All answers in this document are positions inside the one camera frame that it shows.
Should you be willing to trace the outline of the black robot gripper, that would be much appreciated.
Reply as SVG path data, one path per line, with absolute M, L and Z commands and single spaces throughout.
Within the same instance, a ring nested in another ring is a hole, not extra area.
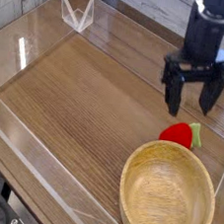
M 206 82 L 199 105 L 207 115 L 224 89 L 224 1 L 195 0 L 191 7 L 183 48 L 165 56 L 165 103 L 176 116 L 185 80 Z

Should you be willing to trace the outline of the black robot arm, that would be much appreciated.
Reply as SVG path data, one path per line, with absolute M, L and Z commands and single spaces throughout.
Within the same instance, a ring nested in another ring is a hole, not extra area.
M 200 108 L 203 113 L 213 109 L 224 89 L 223 40 L 224 0 L 195 0 L 183 48 L 164 58 L 162 83 L 171 115 L 178 113 L 185 83 L 201 82 Z

